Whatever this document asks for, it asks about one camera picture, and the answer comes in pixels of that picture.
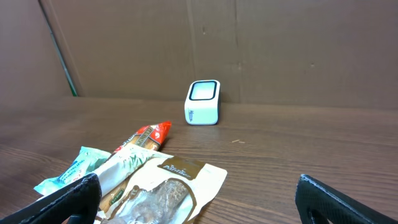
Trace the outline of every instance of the beige label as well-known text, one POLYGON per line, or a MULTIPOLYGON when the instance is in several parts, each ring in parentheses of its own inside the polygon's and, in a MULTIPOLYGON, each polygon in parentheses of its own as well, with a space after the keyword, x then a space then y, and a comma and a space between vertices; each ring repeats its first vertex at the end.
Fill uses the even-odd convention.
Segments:
POLYGON ((204 162, 174 156, 173 158, 166 159, 161 165, 158 165, 158 167, 185 177, 188 180, 193 180, 197 177, 204 165, 204 162))
POLYGON ((138 146, 142 146, 142 144, 144 143, 144 141, 148 138, 148 136, 154 131, 153 127, 149 126, 143 134, 141 134, 141 136, 139 136, 139 138, 136 141, 136 145, 138 146))

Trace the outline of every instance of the wooden table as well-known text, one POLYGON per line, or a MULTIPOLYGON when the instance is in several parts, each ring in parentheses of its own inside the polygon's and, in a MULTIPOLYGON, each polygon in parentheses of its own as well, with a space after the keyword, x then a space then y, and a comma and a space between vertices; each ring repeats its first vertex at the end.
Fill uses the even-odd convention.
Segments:
POLYGON ((198 223, 300 223, 300 174, 398 219, 397 111, 222 104, 218 125, 189 126, 183 102, 91 98, 0 111, 0 217, 37 200, 33 187, 65 171, 80 146, 111 152, 165 120, 162 152, 228 171, 198 223))

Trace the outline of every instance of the plastic bag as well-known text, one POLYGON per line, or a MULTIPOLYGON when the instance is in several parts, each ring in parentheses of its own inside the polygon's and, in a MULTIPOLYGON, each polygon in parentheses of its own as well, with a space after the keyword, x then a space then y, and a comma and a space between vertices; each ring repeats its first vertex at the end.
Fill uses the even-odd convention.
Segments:
MULTIPOLYGON (((150 149, 150 150, 155 150, 157 151, 160 147, 160 145, 164 142, 167 134, 169 133, 169 129, 171 127, 172 123, 170 121, 165 121, 160 124, 154 124, 150 126, 144 126, 140 128, 136 133, 134 133, 127 141, 125 141, 121 146, 119 146, 114 152, 115 153, 121 151, 122 149, 129 148, 132 145, 137 145, 137 146, 142 146, 143 148, 150 149)), ((147 156, 139 154, 139 156, 135 155, 136 158, 141 159, 141 161, 137 160, 135 163, 135 169, 144 163, 148 159, 147 156)), ((120 173, 119 171, 116 171, 115 169, 109 169, 108 172, 112 171, 114 175, 110 174, 107 178, 111 180, 112 182, 109 183, 109 186, 113 186, 113 183, 119 182, 120 179, 120 173)), ((108 193, 108 188, 105 188, 103 190, 103 198, 101 199, 101 202, 99 203, 99 208, 102 209, 102 211, 107 212, 109 207, 112 206, 115 202, 117 202, 122 194, 124 193, 127 183, 128 183, 128 178, 123 178, 124 181, 120 182, 119 185, 117 185, 113 190, 111 190, 108 193)))
POLYGON ((110 155, 111 153, 109 152, 82 146, 77 158, 61 176, 43 180, 38 186, 34 187, 34 190, 44 196, 50 195, 86 174, 93 172, 110 155))
POLYGON ((132 154, 152 153, 129 178, 121 199, 95 223, 190 222, 212 200, 226 177, 226 170, 131 146, 132 154))
POLYGON ((138 167, 152 157, 152 151, 145 150, 133 153, 129 148, 123 148, 102 166, 94 170, 101 185, 102 195, 107 195, 116 186, 127 179, 138 167))

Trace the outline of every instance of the small white box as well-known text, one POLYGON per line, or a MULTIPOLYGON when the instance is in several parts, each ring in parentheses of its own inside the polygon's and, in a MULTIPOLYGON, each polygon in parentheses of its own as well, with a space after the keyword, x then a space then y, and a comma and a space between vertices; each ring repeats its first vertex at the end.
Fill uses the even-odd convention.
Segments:
POLYGON ((218 122, 220 109, 220 82, 200 80, 193 82, 185 100, 185 120, 192 125, 212 125, 218 122))

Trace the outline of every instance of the food wrapper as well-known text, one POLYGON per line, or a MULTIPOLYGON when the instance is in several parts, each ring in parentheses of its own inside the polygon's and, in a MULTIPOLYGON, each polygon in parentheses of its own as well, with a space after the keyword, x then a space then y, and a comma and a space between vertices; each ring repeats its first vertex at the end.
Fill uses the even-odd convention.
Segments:
MULTIPOLYGON (((171 127, 171 122, 166 121, 160 124, 155 124, 155 125, 150 125, 150 126, 144 126, 140 128, 136 133, 134 133, 127 141, 125 141, 121 146, 119 146, 112 154, 113 156, 116 156, 116 154, 124 148, 130 148, 132 145, 137 145, 141 146, 146 149, 150 150, 159 150, 161 144, 164 142, 167 133, 169 132, 169 129, 171 127)), ((123 161, 123 159, 127 159, 129 162, 132 162, 132 167, 129 167, 128 169, 125 169, 122 166, 119 167, 112 167, 110 168, 110 163, 106 163, 106 167, 101 167, 102 169, 105 169, 108 174, 104 174, 106 179, 110 181, 109 184, 104 184, 104 189, 102 191, 104 197, 101 199, 101 202, 99 203, 99 208, 107 212, 109 207, 112 206, 115 202, 117 202, 122 194, 124 193, 127 183, 128 183, 128 178, 127 176, 124 175, 129 175, 131 174, 138 166, 143 164, 147 159, 148 156, 147 154, 135 154, 133 157, 133 160, 129 160, 129 155, 130 151, 126 150, 121 154, 118 154, 118 158, 114 160, 114 163, 112 166, 116 165, 121 165, 120 161, 123 161)))
POLYGON ((44 196, 50 195, 86 174, 93 172, 110 155, 111 153, 109 152, 82 146, 77 158, 61 176, 43 180, 38 186, 34 187, 34 190, 44 196))
POLYGON ((227 171, 200 161, 182 159, 132 145, 132 156, 151 154, 128 178, 121 199, 95 223, 191 222, 221 188, 227 171))

